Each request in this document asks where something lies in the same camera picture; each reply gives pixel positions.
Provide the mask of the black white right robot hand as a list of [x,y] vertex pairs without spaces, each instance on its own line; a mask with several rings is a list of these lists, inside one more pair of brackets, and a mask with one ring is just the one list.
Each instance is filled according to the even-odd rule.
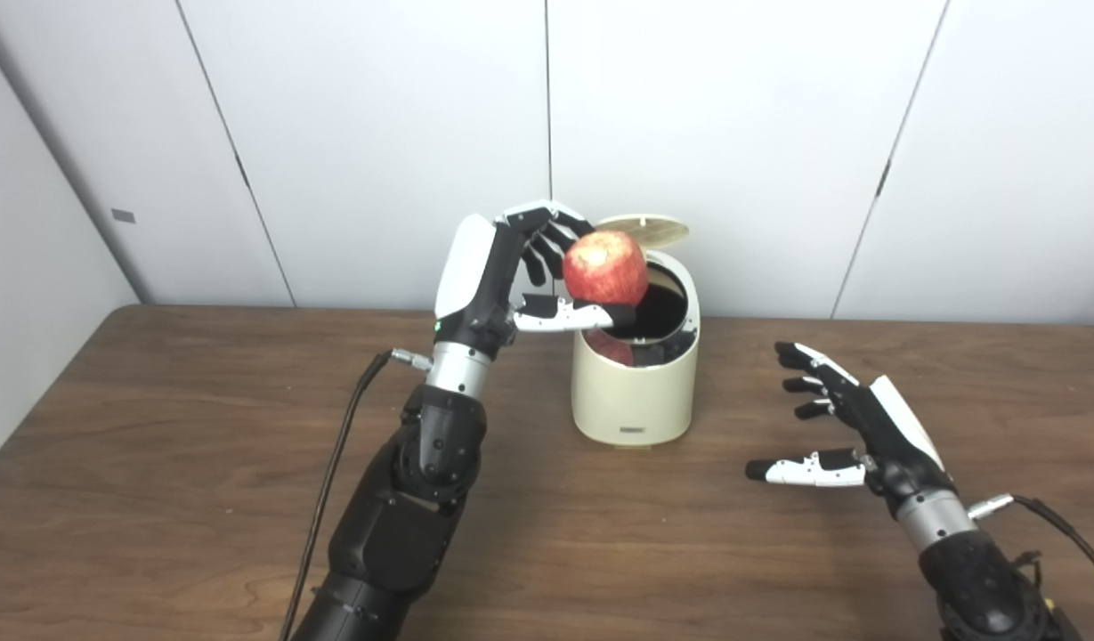
[[798,419],[835,417],[863,439],[863,450],[817,450],[807,455],[755,459],[745,475],[754,482],[803,483],[812,487],[865,486],[884,499],[889,514],[906,502],[924,502],[930,492],[956,492],[932,439],[889,377],[861,383],[831,357],[811,346],[773,343],[782,368],[799,370],[785,378],[788,393],[811,393],[799,405]]

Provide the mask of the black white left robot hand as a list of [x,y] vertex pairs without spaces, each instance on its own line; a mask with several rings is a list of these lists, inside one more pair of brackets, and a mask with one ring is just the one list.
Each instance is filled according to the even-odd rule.
[[459,224],[438,284],[437,343],[457,343],[494,360],[517,333],[627,326],[649,288],[635,240],[619,258],[586,266],[578,250],[613,240],[557,200],[534,200]]

